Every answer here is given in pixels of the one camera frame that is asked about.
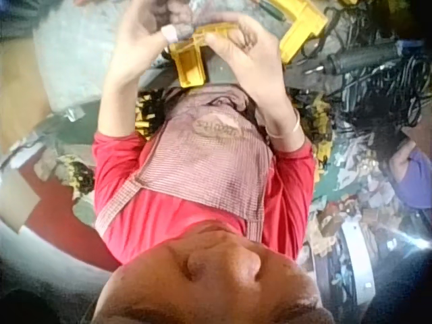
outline apron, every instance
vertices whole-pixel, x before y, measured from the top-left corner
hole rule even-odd
[[[240,115],[248,97],[235,86],[191,90],[166,113],[153,149],[97,216],[102,236],[141,189],[227,211],[246,222],[246,237],[261,242],[264,195],[273,153]]]

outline nose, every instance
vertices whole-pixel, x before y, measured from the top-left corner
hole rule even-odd
[[[255,284],[261,268],[259,255],[237,242],[223,242],[212,248],[197,250],[188,259],[192,281]]]

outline red surface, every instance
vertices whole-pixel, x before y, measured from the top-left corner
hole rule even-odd
[[[37,177],[33,167],[40,155],[31,158],[20,169],[21,175],[40,196],[26,225],[52,245],[85,263],[108,271],[117,269],[119,263],[96,231],[72,213],[72,188],[62,186],[55,176],[46,182]]]
[[[95,209],[107,204],[122,184],[148,157],[154,141],[146,143],[136,133],[124,138],[96,134],[97,161]],[[263,244],[296,259],[306,233],[308,208],[313,195],[315,162],[307,142],[293,153],[276,153],[264,197]],[[239,234],[245,223],[218,209],[167,194],[142,189],[113,220],[103,235],[110,251],[122,263],[160,242],[175,238],[202,221],[222,221]]]

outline red long-sleeve shirt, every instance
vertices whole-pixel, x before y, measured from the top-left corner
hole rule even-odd
[[[153,144],[138,133],[124,138],[95,135],[96,214],[144,163]],[[276,152],[267,178],[262,242],[292,259],[297,257],[306,232],[314,168],[312,147],[306,142],[296,152]],[[142,189],[113,220],[102,239],[124,264],[158,243],[178,237],[187,227],[208,220],[222,221],[239,234],[246,233],[244,220],[231,213]]]

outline eyebrow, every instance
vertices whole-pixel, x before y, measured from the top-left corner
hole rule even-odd
[[[164,310],[154,308],[132,308],[125,307],[116,312],[114,316],[132,319],[135,321],[166,324],[183,324],[184,322],[178,316],[178,312],[172,308]]]
[[[318,300],[313,300],[311,304],[279,305],[273,309],[275,322],[291,321],[296,317],[311,312],[317,308]]]

